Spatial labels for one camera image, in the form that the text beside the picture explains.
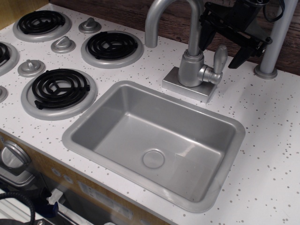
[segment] sink basin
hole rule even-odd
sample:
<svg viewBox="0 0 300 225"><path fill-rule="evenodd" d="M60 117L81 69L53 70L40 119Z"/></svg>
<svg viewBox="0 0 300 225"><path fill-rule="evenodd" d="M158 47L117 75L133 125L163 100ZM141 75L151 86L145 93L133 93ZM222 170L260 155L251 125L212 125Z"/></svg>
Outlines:
<svg viewBox="0 0 300 225"><path fill-rule="evenodd" d="M188 211L203 212L215 202L244 136L236 120L121 81L62 142Z"/></svg>

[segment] drain plug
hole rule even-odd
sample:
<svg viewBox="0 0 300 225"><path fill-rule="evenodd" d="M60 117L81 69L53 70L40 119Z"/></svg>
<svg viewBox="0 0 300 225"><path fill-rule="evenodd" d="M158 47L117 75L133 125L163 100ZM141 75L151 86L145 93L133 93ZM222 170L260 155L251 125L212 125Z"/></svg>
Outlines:
<svg viewBox="0 0 300 225"><path fill-rule="evenodd" d="M142 158L145 166L151 168L151 169L156 169L161 167L164 162L165 158L162 153L160 153L157 150L150 150L148 151L144 157Z"/></svg>

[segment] white speckled countertop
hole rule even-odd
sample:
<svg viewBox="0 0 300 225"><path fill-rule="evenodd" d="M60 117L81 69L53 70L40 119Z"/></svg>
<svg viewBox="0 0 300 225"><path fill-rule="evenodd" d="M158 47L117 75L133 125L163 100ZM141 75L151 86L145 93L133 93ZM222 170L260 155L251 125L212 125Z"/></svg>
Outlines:
<svg viewBox="0 0 300 225"><path fill-rule="evenodd" d="M179 66L186 44L160 37L158 47L145 47L143 56L136 63L120 69L99 69L85 63L80 55L82 43L91 34L81 33L78 25L89 16L51 4L42 9L63 12L71 19L72 28L66 36L75 41L76 48L67 54L56 54L50 49L53 41L20 41L14 37L12 25L0 30L0 41L12 44L20 53L17 66L0 76L0 85L9 92L7 99L0 103L0 131L22 140L171 224L300 223L300 76L279 71L275 79L263 80L254 75L253 63L247 62L236 70L225 67L223 80L211 101L199 103L161 87L166 74L174 66ZM101 23L101 31L127 31L144 43L142 31L95 19ZM204 56L206 64L212 66L213 52L205 51ZM66 120L44 121L23 110L21 92L31 78L19 76L17 68L27 59L43 61L47 70L72 68L88 73L96 81L97 99L115 82L131 80L242 123L246 129L245 139L213 207L205 213L184 211L67 150L61 142L62 134L80 115Z"/></svg>

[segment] silver pole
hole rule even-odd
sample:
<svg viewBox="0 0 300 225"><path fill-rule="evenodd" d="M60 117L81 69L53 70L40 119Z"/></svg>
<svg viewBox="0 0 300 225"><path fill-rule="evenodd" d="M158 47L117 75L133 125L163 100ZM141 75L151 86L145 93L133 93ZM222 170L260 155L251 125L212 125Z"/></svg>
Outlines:
<svg viewBox="0 0 300 225"><path fill-rule="evenodd" d="M273 39L273 42L267 46L261 64L257 65L254 69L254 72L258 77L263 79L273 79L277 76L275 64L292 21L297 3L298 0L285 0L284 14L274 23L271 32L270 37ZM281 8L279 8L277 15L279 14L281 14Z"/></svg>

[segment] black coil burner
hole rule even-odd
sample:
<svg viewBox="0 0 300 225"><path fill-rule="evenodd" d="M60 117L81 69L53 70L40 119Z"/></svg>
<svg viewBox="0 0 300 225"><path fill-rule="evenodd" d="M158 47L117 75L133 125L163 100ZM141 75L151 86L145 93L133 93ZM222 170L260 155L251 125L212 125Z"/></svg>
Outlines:
<svg viewBox="0 0 300 225"><path fill-rule="evenodd" d="M32 84L38 109L60 109L82 100L90 86L86 78L71 69L55 69L38 76Z"/></svg>
<svg viewBox="0 0 300 225"><path fill-rule="evenodd" d="M65 24L65 18L55 11L35 11L23 16L18 23L24 34L41 34Z"/></svg>
<svg viewBox="0 0 300 225"><path fill-rule="evenodd" d="M137 49L137 42L131 36L117 32L100 32L90 38L87 43L89 52L97 60L119 60Z"/></svg>
<svg viewBox="0 0 300 225"><path fill-rule="evenodd" d="M10 56L9 56L8 47L5 44L0 42L0 64L9 59Z"/></svg>

